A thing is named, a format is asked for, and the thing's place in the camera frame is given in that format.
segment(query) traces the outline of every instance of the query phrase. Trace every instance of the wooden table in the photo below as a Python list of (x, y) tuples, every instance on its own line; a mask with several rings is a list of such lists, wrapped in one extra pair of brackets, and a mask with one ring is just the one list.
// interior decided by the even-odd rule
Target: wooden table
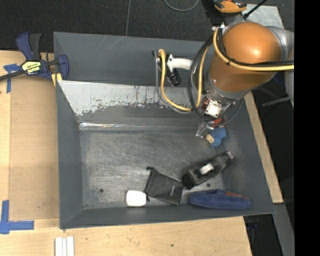
[[(18, 51), (0, 51), (0, 75), (4, 65), (24, 60)], [(0, 82), (0, 200), (9, 200), (10, 220), (35, 222), (34, 230), (0, 235), (1, 255), (52, 256), (55, 238), (68, 236), (75, 256), (252, 255), (243, 217), (60, 230), (54, 86), (25, 75), (11, 83), (6, 93), (7, 81)], [(252, 93), (245, 103), (272, 200), (283, 203)]]

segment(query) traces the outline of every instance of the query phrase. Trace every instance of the white eraser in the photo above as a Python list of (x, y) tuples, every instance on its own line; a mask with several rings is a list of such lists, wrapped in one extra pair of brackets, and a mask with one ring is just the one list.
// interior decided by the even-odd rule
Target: white eraser
[(141, 207), (147, 203), (147, 195), (141, 191), (128, 190), (125, 194), (125, 203), (129, 207)]

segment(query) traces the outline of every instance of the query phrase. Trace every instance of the bin floor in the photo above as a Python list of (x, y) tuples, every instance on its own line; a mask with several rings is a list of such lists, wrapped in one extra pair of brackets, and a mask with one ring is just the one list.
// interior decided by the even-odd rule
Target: bin floor
[[(83, 130), (80, 143), (85, 209), (126, 207), (127, 190), (144, 191), (149, 177), (147, 167), (180, 181), (190, 165), (220, 153), (194, 132), (182, 130)], [(180, 203), (188, 202), (190, 192), (216, 188), (224, 188), (221, 174), (191, 190), (185, 188)], [(166, 204), (154, 198), (147, 203)]]

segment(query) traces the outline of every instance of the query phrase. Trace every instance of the yellow label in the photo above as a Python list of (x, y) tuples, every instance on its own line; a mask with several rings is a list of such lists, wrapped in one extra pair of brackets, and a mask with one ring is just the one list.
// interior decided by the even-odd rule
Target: yellow label
[(31, 73), (34, 71), (38, 71), (40, 69), (40, 66), (41, 66), (40, 62), (28, 61), (24, 63), (21, 67), (24, 71), (28, 70), (28, 73)]
[(29, 68), (27, 71), (28, 71), (28, 74), (30, 74), (30, 73), (33, 73), (33, 72), (39, 71), (39, 70), (40, 70), (40, 67), (36, 66), (36, 67)]

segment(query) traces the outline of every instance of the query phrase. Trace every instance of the gray bin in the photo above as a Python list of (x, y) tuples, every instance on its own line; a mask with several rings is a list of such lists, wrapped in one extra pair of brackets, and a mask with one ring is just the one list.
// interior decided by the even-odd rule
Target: gray bin
[[(152, 51), (193, 59), (203, 43), (77, 33), (54, 33), (54, 53), (69, 59), (70, 74), (56, 86), (60, 228), (127, 225), (270, 214), (272, 198), (244, 102), (226, 125), (218, 148), (195, 136), (195, 113), (179, 114), (157, 98)], [(208, 52), (207, 70), (213, 49)], [(177, 102), (186, 95), (187, 71)], [(232, 117), (239, 103), (227, 114)], [(184, 189), (180, 206), (151, 199), (128, 208), (127, 190), (143, 191), (147, 167), (180, 180), (188, 166), (230, 151), (234, 161), (208, 182)], [(249, 197), (250, 209), (208, 209), (188, 204), (194, 191), (226, 189)]]

